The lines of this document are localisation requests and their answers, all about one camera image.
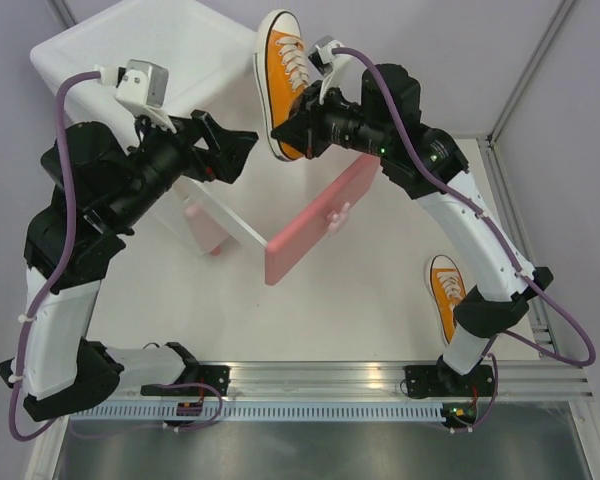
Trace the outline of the orange sneaker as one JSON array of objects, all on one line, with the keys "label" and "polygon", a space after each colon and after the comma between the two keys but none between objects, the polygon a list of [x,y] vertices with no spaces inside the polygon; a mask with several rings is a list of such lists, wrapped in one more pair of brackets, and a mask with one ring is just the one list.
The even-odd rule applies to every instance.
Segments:
[{"label": "orange sneaker", "polygon": [[448,345],[457,328],[454,309],[466,296],[460,269],[450,257],[436,255],[425,269],[425,280],[440,320],[443,341]]},{"label": "orange sneaker", "polygon": [[253,67],[268,147],[278,160],[295,161],[303,154],[271,136],[271,131],[289,118],[294,102],[310,85],[300,24],[292,12],[273,10],[261,21]]}]

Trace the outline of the dark pink drawer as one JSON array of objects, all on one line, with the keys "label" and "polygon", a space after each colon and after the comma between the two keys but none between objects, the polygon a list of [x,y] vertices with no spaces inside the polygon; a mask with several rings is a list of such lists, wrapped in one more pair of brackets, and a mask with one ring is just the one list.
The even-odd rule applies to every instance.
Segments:
[{"label": "dark pink drawer", "polygon": [[193,252],[204,255],[184,217],[187,206],[199,204],[229,233],[228,239],[257,260],[265,284],[273,286],[330,235],[330,212],[349,202],[350,217],[378,170],[378,158],[336,147],[314,160],[285,163],[259,142],[232,185],[179,180],[174,205],[163,220]]}]

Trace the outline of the light pink drawer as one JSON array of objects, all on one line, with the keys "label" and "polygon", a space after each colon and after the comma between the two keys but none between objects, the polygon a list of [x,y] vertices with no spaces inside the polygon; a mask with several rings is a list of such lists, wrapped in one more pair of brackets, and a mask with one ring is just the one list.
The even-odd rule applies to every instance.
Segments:
[{"label": "light pink drawer", "polygon": [[230,235],[199,204],[185,208],[184,217],[198,247],[204,254],[218,256]]}]

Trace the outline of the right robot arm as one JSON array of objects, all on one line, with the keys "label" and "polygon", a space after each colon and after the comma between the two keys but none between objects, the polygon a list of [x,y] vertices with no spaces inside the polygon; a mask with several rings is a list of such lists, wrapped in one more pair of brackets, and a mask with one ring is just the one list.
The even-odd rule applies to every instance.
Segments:
[{"label": "right robot arm", "polygon": [[501,232],[453,138],[422,123],[421,86],[404,67],[377,64],[365,70],[359,103],[322,85],[307,87],[271,135],[307,158],[332,145],[378,157],[383,174],[446,233],[475,281],[452,311],[457,327],[436,362],[439,388],[458,395],[471,385],[490,340],[517,325],[536,295],[515,268],[541,289],[551,283],[551,271],[534,267]]}]

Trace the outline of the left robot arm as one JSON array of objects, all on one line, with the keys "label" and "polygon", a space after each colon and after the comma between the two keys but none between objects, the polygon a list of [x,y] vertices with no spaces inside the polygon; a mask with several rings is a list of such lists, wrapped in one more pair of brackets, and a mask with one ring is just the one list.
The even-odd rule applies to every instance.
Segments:
[{"label": "left robot arm", "polygon": [[170,130],[139,116],[134,130],[138,144],[126,148],[105,124],[81,122],[42,155],[54,190],[25,240],[34,290],[28,337],[0,363],[0,377],[23,394],[34,421],[91,409],[124,389],[186,396],[197,387],[198,361],[181,344],[113,348],[87,330],[110,262],[141,217],[180,178],[235,182],[258,136],[223,128],[201,110],[175,118]]}]

